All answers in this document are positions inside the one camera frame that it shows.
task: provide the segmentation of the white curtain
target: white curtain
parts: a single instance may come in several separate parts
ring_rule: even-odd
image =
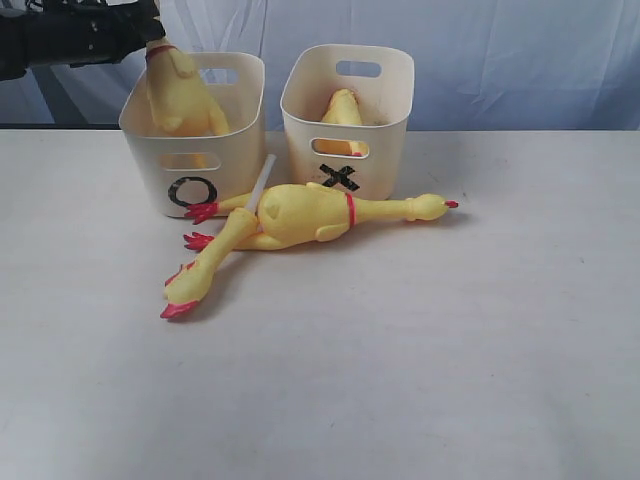
[[[640,0],[161,0],[160,8],[180,48],[265,61],[270,129],[282,126],[279,99],[296,58],[321,43],[410,53],[411,129],[640,125]],[[143,68],[137,52],[120,65],[51,70],[87,122],[115,123]],[[0,122],[51,121],[34,106],[43,100],[33,78],[0,83],[0,99]]]

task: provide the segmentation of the white table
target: white table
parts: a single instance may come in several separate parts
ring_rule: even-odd
[[[457,211],[236,252],[186,324],[222,220],[152,210],[120,132],[0,145],[1,479],[640,475],[637,133],[410,133],[394,196]]]

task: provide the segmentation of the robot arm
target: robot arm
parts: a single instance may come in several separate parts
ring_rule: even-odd
[[[36,65],[119,63],[163,38],[154,0],[26,0],[26,10],[0,9],[0,81]]]

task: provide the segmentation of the red band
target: red band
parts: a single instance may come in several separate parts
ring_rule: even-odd
[[[347,196],[347,205],[349,206],[349,228],[352,228],[356,224],[356,205],[353,203],[353,196],[349,193],[345,193]]]
[[[145,59],[145,61],[147,63],[149,63],[149,60],[151,60],[153,57],[155,57],[160,52],[164,52],[165,50],[171,50],[172,48],[176,48],[176,47],[173,46],[173,45],[160,45],[159,47],[152,48],[151,50],[149,50],[147,52],[147,54],[145,55],[144,59]]]

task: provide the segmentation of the rubber chicken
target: rubber chicken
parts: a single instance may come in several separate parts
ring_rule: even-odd
[[[317,183],[284,184],[265,190],[257,215],[243,208],[248,199],[246,194],[189,207],[186,216],[194,218],[196,224],[216,214],[230,213],[215,240],[198,233],[185,235],[186,247],[200,253],[165,283],[169,305],[162,318],[173,318],[194,308],[209,291],[214,270],[232,250],[281,250],[307,242],[329,242],[364,222],[431,221],[458,206],[457,202],[434,194],[406,200],[363,200]]]
[[[347,88],[334,92],[321,122],[338,125],[362,125],[355,94]],[[345,140],[319,138],[314,141],[314,147],[318,152],[330,155],[363,157],[369,153],[366,143]]]
[[[227,117],[207,89],[193,58],[162,38],[147,43],[146,86],[157,128],[175,137],[230,133]],[[194,154],[196,166],[206,162]]]

